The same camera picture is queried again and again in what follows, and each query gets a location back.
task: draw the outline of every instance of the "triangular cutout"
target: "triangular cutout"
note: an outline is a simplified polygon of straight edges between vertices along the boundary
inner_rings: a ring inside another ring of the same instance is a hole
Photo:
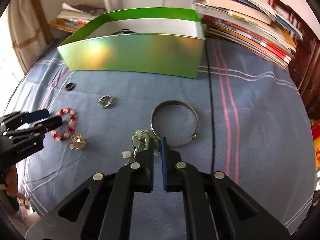
[[[89,193],[90,189],[84,188],[78,195],[60,208],[58,215],[70,222],[76,222]]]
[[[258,214],[258,211],[250,204],[250,202],[241,196],[235,189],[228,188],[227,192],[240,221],[245,221]]]

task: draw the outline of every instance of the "metal screw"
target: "metal screw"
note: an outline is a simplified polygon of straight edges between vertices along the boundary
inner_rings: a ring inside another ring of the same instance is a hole
[[[132,169],[138,169],[138,168],[140,168],[140,163],[131,163],[130,164],[130,167],[132,168]]]
[[[94,180],[102,180],[103,179],[103,174],[102,173],[96,173],[93,175]]]
[[[214,173],[214,177],[216,179],[223,179],[224,178],[224,173],[221,172],[221,171],[217,171],[217,172]]]
[[[187,166],[187,164],[185,162],[178,162],[176,165],[180,169],[184,169]]]

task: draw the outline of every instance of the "open box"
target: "open box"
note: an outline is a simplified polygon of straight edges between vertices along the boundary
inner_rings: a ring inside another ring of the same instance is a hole
[[[131,34],[118,34],[129,29]],[[58,51],[70,70],[115,70],[196,78],[204,35],[196,11],[136,8],[105,13]]]

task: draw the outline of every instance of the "beige curtain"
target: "beige curtain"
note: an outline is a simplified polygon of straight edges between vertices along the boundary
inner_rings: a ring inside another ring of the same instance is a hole
[[[39,0],[12,0],[7,8],[13,49],[26,74],[53,36]]]

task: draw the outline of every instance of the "pink stripe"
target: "pink stripe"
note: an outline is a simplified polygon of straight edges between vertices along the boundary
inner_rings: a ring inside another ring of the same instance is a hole
[[[223,105],[223,114],[224,119],[226,121],[226,127],[227,127],[227,162],[226,162],[226,175],[229,176],[230,173],[230,159],[231,159],[231,125],[230,125],[230,119],[228,114],[228,108],[226,103],[226,96],[223,88],[223,79],[221,75],[220,70],[220,63],[218,61],[218,55],[217,50],[215,49],[215,40],[212,43],[213,45],[213,54],[216,59],[217,67],[218,67],[218,74],[219,74],[219,85],[221,89],[221,98],[222,98],[222,105]]]
[[[65,74],[66,71],[67,71],[67,67],[65,66],[64,69],[61,71],[61,73],[60,73],[60,74],[55,78],[55,80],[52,82],[49,91],[47,92],[44,100],[43,100],[42,103],[41,103],[41,106],[39,107],[39,110],[44,107],[44,104],[47,102],[51,91],[53,90],[53,88],[55,88],[55,87],[59,84],[61,78],[63,77],[63,75]]]
[[[224,66],[224,70],[226,71],[226,78],[227,78],[227,87],[228,87],[228,92],[229,92],[229,97],[231,101],[231,105],[233,108],[233,112],[235,113],[235,119],[236,119],[236,184],[239,184],[239,147],[240,147],[240,122],[239,122],[239,115],[238,115],[238,109],[236,106],[236,103],[233,99],[232,95],[232,90],[230,86],[230,80],[229,80],[229,75],[228,75],[228,66],[224,60],[222,50],[221,50],[221,44],[220,41],[218,40],[218,54],[220,54],[221,61]]]

